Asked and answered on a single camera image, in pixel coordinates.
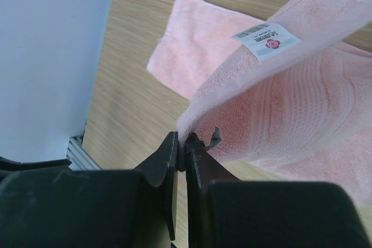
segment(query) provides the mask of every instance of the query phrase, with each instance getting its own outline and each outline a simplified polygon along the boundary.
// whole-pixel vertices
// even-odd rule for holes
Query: towel
[[[209,144],[219,127],[218,161],[333,182],[371,204],[372,54],[341,42],[370,21],[372,0],[291,0],[265,24],[298,41],[264,38],[270,55],[260,59],[231,36],[262,21],[176,0],[148,70],[191,98],[177,122],[181,144],[190,132]]]

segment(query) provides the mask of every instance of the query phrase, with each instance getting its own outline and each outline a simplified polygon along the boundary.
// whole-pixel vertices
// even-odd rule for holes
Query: white label
[[[241,41],[259,61],[278,55],[301,42],[277,23],[254,26],[234,35],[233,38]]]

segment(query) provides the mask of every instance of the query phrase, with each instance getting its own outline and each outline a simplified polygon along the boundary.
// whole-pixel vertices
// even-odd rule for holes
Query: wooden surface
[[[162,37],[174,0],[113,0],[83,148],[107,169],[133,168],[151,154],[188,101],[157,82],[145,66]],[[206,0],[267,19],[289,0]],[[372,51],[372,28],[347,42]],[[226,165],[242,179],[276,179],[244,162]],[[359,210],[372,235],[372,207]],[[177,247],[187,247],[184,174],[179,175]]]

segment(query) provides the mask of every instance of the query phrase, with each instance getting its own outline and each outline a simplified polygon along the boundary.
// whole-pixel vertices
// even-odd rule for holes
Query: metal frame
[[[70,138],[67,158],[72,162],[70,169],[74,171],[98,171],[100,166],[81,147],[81,137]]]

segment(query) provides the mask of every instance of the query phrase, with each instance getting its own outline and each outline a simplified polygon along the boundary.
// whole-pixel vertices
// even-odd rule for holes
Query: white wall
[[[82,135],[111,0],[0,0],[0,156],[64,158]]]

